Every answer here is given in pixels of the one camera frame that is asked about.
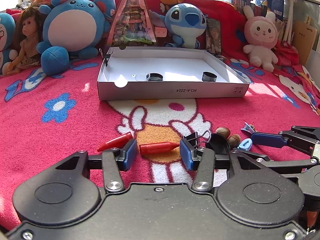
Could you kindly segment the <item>red crayon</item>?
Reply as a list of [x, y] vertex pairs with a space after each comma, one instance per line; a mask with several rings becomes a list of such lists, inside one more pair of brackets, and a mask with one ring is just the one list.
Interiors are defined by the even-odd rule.
[[129, 140], [131, 140], [133, 138], [132, 134], [130, 132], [122, 134], [114, 139], [111, 139], [107, 142], [104, 142], [103, 144], [101, 144], [97, 151], [98, 152], [103, 152], [104, 150], [108, 150], [111, 148], [122, 148], [123, 146], [125, 146]]
[[179, 146], [178, 143], [175, 142], [157, 142], [151, 144], [141, 144], [139, 145], [140, 155], [154, 155], [160, 153], [166, 153], [174, 150]]

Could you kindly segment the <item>black binder clip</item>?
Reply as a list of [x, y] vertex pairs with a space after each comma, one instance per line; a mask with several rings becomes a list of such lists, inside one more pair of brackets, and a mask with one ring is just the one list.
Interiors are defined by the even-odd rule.
[[101, 58], [103, 60], [101, 63], [101, 67], [103, 67], [103, 66], [108, 65], [108, 62], [110, 61], [112, 55], [115, 52], [115, 48], [111, 47], [111, 48], [108, 48], [108, 50], [106, 50], [106, 51], [104, 51], [100, 48], [99, 52], [100, 52]]
[[198, 147], [201, 144], [210, 142], [212, 133], [210, 130], [204, 131], [202, 134], [197, 132], [191, 133], [190, 135], [183, 137], [191, 146]]

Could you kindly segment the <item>light blue hair clip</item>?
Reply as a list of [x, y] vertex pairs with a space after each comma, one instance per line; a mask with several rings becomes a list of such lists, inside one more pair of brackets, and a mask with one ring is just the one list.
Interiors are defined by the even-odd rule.
[[250, 151], [252, 145], [253, 145], [252, 139], [246, 138], [242, 142], [240, 142], [238, 149]]

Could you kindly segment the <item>blue patterned hair clip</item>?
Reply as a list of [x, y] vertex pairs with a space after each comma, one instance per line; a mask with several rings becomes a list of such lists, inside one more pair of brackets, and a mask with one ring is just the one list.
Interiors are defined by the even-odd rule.
[[245, 123], [244, 127], [241, 128], [241, 130], [243, 132], [247, 132], [249, 134], [253, 134], [255, 132], [257, 132], [257, 130], [255, 129], [255, 127], [252, 125], [252, 124], [248, 124], [248, 123]]

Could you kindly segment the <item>brown acorn far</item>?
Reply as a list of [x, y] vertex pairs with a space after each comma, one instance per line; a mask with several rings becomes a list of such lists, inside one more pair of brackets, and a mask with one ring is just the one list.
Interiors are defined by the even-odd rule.
[[218, 128], [215, 130], [215, 133], [221, 135], [221, 136], [224, 137], [225, 139], [228, 139], [229, 136], [231, 135], [231, 132], [230, 132], [229, 128], [227, 128], [227, 127], [218, 127]]

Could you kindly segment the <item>brown acorn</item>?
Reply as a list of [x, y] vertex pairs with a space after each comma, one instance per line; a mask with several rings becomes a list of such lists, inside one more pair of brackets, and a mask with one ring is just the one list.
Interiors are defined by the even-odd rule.
[[238, 147], [241, 142], [241, 137], [238, 134], [233, 134], [227, 139], [230, 148], [233, 149], [235, 147]]
[[229, 136], [231, 135], [231, 132], [230, 132], [229, 128], [227, 128], [227, 127], [218, 127], [218, 128], [215, 130], [215, 133], [221, 135], [221, 136], [224, 137], [225, 139], [228, 139]]

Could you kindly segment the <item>brown acorn near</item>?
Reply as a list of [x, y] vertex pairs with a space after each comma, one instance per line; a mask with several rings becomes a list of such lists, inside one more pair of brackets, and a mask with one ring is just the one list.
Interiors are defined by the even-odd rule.
[[238, 147], [241, 142], [241, 137], [238, 134], [233, 134], [227, 139], [230, 148], [233, 149], [235, 147]]

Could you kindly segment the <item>red Hello Kitty blanket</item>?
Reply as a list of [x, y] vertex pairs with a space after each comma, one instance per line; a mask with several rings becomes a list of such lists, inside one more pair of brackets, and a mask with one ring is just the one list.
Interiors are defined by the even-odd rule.
[[1, 226], [10, 230], [19, 224], [12, 205], [18, 185], [78, 150], [95, 154], [121, 134], [147, 144], [178, 142], [218, 127], [240, 133], [244, 123], [267, 133], [319, 126], [319, 88], [305, 67], [269, 73], [250, 66], [238, 38], [245, 16], [219, 1], [184, 1], [221, 23], [226, 63], [250, 83], [245, 96], [100, 101], [98, 57], [55, 77], [31, 68], [1, 78]]

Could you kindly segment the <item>white cardboard box tray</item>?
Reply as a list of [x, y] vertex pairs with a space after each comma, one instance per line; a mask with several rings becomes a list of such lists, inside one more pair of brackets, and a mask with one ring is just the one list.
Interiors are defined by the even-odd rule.
[[[138, 99], [242, 98], [249, 83], [205, 50], [170, 47], [115, 48], [100, 67], [97, 89], [101, 101]], [[212, 72], [215, 82], [203, 82]], [[148, 73], [163, 75], [147, 81]]]

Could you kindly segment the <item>black round cap in tray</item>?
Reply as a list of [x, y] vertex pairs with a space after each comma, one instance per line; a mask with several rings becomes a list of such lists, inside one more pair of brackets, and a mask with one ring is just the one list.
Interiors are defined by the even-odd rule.
[[148, 73], [146, 75], [146, 80], [147, 81], [162, 81], [163, 75], [161, 75], [159, 73]]

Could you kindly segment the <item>black binder clip on tray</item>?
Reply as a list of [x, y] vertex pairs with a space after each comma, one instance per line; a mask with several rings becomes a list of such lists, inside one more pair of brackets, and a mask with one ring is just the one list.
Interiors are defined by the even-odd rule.
[[111, 47], [111, 48], [108, 48], [108, 50], [106, 50], [106, 51], [104, 51], [100, 48], [99, 52], [100, 52], [101, 58], [103, 60], [101, 63], [101, 67], [103, 67], [103, 66], [108, 65], [108, 62], [110, 61], [112, 55], [115, 52], [115, 48]]

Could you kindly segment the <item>pink triangular diorama house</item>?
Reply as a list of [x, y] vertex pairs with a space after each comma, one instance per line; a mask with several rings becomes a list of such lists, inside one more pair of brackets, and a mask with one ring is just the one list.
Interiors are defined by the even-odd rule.
[[157, 38], [166, 36], [166, 27], [152, 24], [145, 0], [120, 0], [106, 39], [106, 48], [157, 46]]

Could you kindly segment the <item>Stitch blue plush toy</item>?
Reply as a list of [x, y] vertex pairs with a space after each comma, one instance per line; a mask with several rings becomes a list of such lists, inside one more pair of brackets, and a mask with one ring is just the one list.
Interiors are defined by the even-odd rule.
[[207, 28], [207, 20], [203, 12], [189, 3], [180, 3], [171, 7], [165, 15], [149, 10], [151, 22], [156, 27], [167, 29], [172, 36], [172, 42], [166, 47], [199, 49], [197, 40]]

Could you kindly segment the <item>blue round mouse plush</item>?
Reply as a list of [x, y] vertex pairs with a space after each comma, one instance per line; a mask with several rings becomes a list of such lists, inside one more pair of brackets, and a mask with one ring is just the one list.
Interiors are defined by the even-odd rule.
[[51, 0], [41, 5], [46, 16], [42, 41], [36, 46], [41, 67], [48, 75], [64, 72], [70, 57], [87, 60], [98, 55], [96, 45], [110, 29], [115, 0]]

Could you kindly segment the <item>brown haired doll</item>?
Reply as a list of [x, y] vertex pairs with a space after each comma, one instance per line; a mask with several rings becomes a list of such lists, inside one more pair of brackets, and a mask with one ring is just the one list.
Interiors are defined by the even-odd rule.
[[18, 19], [15, 30], [15, 40], [20, 44], [17, 57], [2, 68], [4, 76], [14, 75], [32, 66], [40, 64], [40, 54], [36, 46], [42, 41], [44, 16], [38, 7], [29, 6]]

